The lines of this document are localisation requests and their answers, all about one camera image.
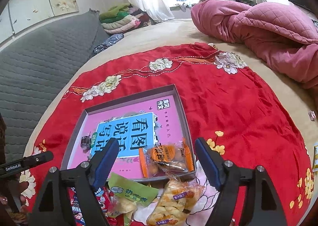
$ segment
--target flower painting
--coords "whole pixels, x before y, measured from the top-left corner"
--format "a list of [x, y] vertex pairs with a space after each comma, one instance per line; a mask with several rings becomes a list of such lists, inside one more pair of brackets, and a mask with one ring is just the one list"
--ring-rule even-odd
[[4, 22], [0, 21], [0, 42], [12, 32], [18, 33], [48, 18], [79, 10], [76, 0], [10, 0], [6, 9], [1, 15]]

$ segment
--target stack of blankets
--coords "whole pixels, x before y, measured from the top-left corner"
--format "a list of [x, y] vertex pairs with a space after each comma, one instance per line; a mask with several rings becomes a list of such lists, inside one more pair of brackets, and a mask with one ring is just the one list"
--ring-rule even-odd
[[101, 25], [108, 34], [126, 33], [148, 26], [150, 18], [146, 12], [129, 3], [114, 6], [99, 15]]

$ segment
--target yellow package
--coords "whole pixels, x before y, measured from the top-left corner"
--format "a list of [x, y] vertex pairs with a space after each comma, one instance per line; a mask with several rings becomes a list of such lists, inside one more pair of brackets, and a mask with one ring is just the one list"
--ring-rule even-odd
[[152, 214], [147, 219], [148, 226], [181, 226], [202, 196], [205, 187], [171, 179]]

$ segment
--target snack package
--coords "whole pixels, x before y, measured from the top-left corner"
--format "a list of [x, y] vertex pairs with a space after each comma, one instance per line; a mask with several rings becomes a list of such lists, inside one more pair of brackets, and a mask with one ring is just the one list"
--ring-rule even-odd
[[113, 196], [112, 206], [107, 211], [107, 216], [116, 218], [123, 215], [124, 226], [129, 226], [132, 221], [132, 215], [137, 210], [137, 203], [126, 198]]
[[155, 144], [153, 148], [139, 149], [144, 177], [153, 177], [159, 171], [174, 174], [194, 170], [189, 147], [183, 142]]
[[134, 182], [114, 172], [110, 173], [108, 186], [116, 196], [137, 202], [145, 207], [151, 204], [159, 192], [157, 188]]
[[318, 171], [318, 142], [314, 144], [313, 172]]
[[147, 225], [183, 225], [204, 189], [204, 186], [197, 183], [182, 183], [171, 179], [155, 210], [149, 215]]
[[[73, 211], [73, 215], [75, 217], [75, 222], [77, 226], [85, 226], [85, 221], [80, 209], [80, 204], [77, 199], [77, 195], [74, 188], [71, 188], [71, 191], [69, 191], [70, 198], [71, 198], [71, 207]], [[105, 214], [105, 217], [107, 216], [107, 208], [111, 206], [111, 201], [109, 199], [109, 195], [106, 188], [99, 188], [95, 192], [95, 196], [97, 198], [98, 203], [100, 204], [100, 207]]]

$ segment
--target pink blanket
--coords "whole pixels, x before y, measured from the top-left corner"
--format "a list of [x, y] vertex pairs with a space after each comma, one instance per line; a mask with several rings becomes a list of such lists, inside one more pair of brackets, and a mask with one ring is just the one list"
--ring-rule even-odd
[[298, 8], [273, 2], [251, 7], [208, 0], [195, 5], [191, 16], [202, 33], [244, 43], [271, 69], [301, 82], [318, 106], [318, 32]]

